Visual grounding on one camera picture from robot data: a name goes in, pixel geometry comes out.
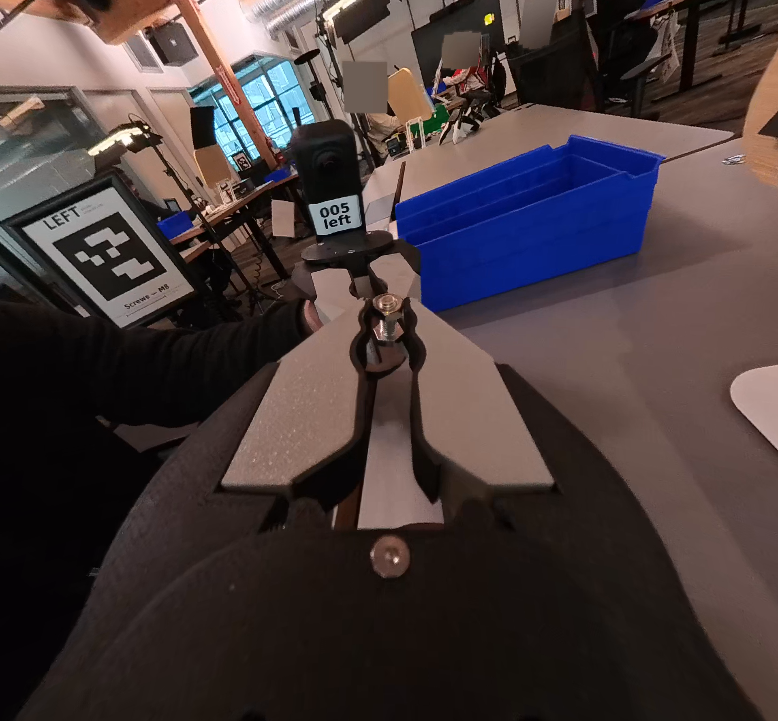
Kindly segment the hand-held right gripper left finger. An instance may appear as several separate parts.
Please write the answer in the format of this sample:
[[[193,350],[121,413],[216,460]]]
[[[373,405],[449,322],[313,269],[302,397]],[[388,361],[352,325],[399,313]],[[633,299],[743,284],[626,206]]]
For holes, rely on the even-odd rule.
[[[367,316],[356,299],[278,361],[222,477],[224,491],[313,499],[323,510],[351,494],[365,469],[373,394]]]

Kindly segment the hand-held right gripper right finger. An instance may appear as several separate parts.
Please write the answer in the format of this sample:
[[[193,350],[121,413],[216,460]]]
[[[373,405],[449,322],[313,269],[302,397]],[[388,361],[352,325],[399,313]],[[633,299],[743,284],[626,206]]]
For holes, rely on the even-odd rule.
[[[493,358],[418,299],[406,303],[416,482],[432,502],[551,491],[555,481]]]

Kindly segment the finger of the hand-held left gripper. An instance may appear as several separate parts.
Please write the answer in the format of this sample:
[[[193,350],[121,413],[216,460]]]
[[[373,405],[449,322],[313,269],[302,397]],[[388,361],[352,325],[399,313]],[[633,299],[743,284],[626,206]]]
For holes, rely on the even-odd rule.
[[[384,254],[371,261],[371,279],[378,288],[371,301],[391,294],[421,301],[421,276],[400,253]]]
[[[311,279],[316,295],[314,305],[322,324],[364,308],[364,300],[353,292],[353,279],[347,269],[322,269],[313,272]]]

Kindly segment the silver hex bolt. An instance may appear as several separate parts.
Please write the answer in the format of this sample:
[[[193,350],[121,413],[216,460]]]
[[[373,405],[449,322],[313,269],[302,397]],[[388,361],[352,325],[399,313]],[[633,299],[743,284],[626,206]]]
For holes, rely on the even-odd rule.
[[[388,315],[374,315],[371,336],[367,344],[367,362],[370,366],[391,368],[402,364],[407,357],[402,336],[402,311]]]

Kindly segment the person's left forearm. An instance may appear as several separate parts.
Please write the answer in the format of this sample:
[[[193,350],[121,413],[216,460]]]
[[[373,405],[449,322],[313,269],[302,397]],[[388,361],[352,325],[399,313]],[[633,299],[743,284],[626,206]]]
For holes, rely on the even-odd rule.
[[[206,331],[120,329],[2,303],[2,408],[122,424],[200,422],[311,334],[307,302]]]

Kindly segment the black floor lamp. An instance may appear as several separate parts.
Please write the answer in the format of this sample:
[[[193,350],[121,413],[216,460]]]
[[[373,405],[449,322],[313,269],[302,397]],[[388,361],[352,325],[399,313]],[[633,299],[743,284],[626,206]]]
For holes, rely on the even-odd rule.
[[[315,103],[319,104],[325,109],[325,112],[327,113],[328,117],[332,117],[332,112],[327,100],[327,94],[324,85],[320,81],[314,65],[314,60],[318,58],[320,55],[321,52],[319,48],[314,48],[300,54],[293,60],[293,62],[299,71],[303,69],[307,70],[310,78],[310,81],[308,83],[308,90],[311,95],[311,98]]]

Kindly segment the pale wooden board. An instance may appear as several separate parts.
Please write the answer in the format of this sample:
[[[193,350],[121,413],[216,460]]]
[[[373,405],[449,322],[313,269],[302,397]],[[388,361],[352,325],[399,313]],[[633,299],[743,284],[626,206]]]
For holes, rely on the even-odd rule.
[[[194,150],[194,160],[205,186],[217,188],[221,183],[233,183],[236,174],[218,144]]]
[[[433,116],[433,106],[425,88],[408,68],[400,68],[387,78],[387,103],[402,123],[426,121]]]

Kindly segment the black white tabletop object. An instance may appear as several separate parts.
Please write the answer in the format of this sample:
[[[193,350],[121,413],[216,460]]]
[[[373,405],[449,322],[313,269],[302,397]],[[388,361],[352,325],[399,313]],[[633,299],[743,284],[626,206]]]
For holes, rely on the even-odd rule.
[[[443,145],[447,140],[453,145],[457,145],[471,133],[477,132],[480,126],[481,120],[470,113],[458,112],[457,114],[452,114],[441,130],[438,145]]]

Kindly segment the studio light panel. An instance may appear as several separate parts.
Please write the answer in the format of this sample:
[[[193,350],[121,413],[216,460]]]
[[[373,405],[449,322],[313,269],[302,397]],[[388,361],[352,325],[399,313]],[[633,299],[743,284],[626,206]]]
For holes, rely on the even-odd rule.
[[[348,45],[390,16],[390,2],[391,0],[338,0],[323,11],[317,20],[317,26],[324,31],[324,36],[331,45],[335,46],[337,40]]]

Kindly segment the lit studio light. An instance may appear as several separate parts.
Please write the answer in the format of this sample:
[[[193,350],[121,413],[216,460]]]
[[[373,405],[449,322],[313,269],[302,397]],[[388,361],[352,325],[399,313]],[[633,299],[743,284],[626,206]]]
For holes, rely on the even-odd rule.
[[[109,171],[122,157],[139,153],[162,144],[162,136],[144,120],[119,124],[107,137],[90,147],[87,152],[94,162],[94,176]]]

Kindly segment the framed marker sign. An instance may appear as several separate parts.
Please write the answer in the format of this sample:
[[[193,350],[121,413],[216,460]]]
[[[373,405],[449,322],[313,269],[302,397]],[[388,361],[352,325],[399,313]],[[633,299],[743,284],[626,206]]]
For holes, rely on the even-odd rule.
[[[21,211],[2,226],[88,310],[117,327],[158,321],[201,293],[199,279],[116,170]]]

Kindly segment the person's left leg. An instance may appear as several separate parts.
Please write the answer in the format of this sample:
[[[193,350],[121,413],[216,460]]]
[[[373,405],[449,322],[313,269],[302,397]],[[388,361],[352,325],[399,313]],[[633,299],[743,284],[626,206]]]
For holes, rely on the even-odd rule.
[[[1,716],[13,719],[70,636],[162,458],[96,420],[12,422],[1,463]]]

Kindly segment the wooden backing board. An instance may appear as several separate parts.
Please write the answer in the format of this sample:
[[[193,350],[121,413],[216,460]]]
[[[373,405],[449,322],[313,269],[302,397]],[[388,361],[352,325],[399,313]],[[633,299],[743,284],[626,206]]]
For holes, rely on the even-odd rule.
[[[742,130],[746,164],[761,182],[774,188],[777,187],[777,138],[761,131],[776,113],[777,54],[774,54],[752,94]]]

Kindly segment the black wall monitor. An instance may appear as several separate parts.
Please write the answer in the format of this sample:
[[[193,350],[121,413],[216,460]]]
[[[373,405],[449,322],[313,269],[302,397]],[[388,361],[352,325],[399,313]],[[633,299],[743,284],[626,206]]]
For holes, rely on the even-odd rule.
[[[457,32],[489,36],[489,49],[502,52],[505,38],[500,0],[457,0],[430,16],[430,21],[412,32],[415,54],[426,85],[440,63],[443,37]]]

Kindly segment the black wall loudspeaker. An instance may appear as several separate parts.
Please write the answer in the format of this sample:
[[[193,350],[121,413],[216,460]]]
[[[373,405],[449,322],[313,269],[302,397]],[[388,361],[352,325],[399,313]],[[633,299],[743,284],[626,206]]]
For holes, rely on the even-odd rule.
[[[147,27],[143,34],[164,66],[182,67],[199,55],[188,32],[177,22]]]

